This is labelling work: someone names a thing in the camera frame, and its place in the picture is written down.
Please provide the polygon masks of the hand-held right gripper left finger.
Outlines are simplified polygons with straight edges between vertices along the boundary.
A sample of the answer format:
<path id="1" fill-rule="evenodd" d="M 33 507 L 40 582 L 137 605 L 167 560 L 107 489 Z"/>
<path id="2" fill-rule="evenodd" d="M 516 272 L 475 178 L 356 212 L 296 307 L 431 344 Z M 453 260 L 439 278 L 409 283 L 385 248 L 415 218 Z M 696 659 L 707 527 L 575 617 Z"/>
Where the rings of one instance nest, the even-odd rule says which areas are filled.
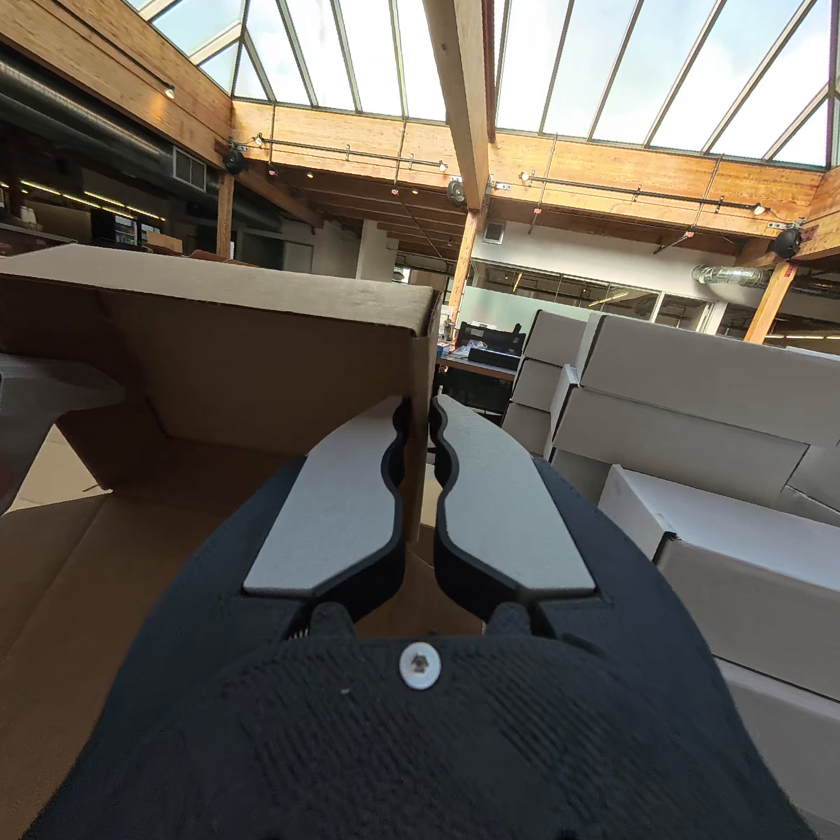
<path id="1" fill-rule="evenodd" d="M 310 451 L 243 583 L 243 593 L 340 604 L 357 622 L 400 589 L 405 571 L 404 448 L 409 397 L 392 395 Z"/>

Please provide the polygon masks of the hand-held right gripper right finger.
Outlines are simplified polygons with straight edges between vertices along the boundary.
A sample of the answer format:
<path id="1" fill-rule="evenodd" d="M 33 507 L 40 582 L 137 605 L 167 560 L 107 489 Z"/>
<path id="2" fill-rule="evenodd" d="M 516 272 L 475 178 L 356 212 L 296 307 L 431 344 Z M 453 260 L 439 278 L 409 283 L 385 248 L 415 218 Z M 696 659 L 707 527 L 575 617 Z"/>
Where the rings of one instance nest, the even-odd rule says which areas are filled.
<path id="1" fill-rule="evenodd" d="M 483 622 L 503 603 L 593 596 L 596 583 L 527 449 L 448 395 L 433 398 L 434 572 L 440 589 Z"/>

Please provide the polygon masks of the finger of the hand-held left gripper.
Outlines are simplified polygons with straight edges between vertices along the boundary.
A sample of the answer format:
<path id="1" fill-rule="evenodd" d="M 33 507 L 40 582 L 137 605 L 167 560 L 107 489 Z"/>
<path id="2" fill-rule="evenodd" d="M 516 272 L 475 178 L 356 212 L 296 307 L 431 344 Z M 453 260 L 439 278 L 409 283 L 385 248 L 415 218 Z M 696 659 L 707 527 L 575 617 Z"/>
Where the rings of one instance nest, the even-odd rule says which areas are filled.
<path id="1" fill-rule="evenodd" d="M 122 402 L 124 388 L 89 364 L 1 356 L 1 512 L 14 503 L 49 430 L 64 415 Z"/>

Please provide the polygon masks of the brown cardboard box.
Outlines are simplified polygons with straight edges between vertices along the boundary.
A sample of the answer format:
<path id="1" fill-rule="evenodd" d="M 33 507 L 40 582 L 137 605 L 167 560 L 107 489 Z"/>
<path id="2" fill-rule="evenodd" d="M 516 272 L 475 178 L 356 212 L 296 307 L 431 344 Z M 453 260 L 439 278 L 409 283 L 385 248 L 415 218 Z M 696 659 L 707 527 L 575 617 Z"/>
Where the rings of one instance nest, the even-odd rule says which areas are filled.
<path id="1" fill-rule="evenodd" d="M 439 294 L 64 245 L 2 258 L 2 352 L 89 364 L 2 515 L 2 838 L 88 740 L 191 554 L 284 463 L 387 396 L 429 397 Z"/>

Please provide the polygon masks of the black-legged wooden desk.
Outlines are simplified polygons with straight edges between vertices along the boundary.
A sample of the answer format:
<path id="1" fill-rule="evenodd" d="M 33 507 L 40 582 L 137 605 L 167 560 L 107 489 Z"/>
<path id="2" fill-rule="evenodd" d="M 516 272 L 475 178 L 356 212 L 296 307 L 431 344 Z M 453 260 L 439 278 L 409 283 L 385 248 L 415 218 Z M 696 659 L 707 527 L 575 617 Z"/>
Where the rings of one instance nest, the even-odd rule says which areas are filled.
<path id="1" fill-rule="evenodd" d="M 520 324 L 503 331 L 463 321 L 453 345 L 438 345 L 432 395 L 450 396 L 500 424 L 525 339 Z"/>

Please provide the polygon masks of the pile of white boxes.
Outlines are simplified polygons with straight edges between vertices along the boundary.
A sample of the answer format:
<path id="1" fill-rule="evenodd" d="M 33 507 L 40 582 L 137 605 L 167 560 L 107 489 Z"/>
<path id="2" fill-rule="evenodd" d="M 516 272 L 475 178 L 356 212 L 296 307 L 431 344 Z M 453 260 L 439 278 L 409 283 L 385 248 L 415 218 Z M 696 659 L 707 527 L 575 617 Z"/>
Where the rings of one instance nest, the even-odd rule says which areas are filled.
<path id="1" fill-rule="evenodd" d="M 538 311 L 502 428 L 658 567 L 838 838 L 838 356 Z"/>

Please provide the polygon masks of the silver ventilation duct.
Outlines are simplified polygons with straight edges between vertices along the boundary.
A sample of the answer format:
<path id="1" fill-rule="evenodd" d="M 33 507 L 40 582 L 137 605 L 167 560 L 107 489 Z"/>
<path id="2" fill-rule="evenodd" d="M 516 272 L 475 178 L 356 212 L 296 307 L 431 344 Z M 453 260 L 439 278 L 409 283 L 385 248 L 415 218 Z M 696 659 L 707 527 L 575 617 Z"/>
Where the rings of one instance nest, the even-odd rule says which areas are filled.
<path id="1" fill-rule="evenodd" d="M 691 271 L 692 279 L 704 286 L 764 289 L 771 276 L 771 270 L 746 266 L 696 266 Z"/>

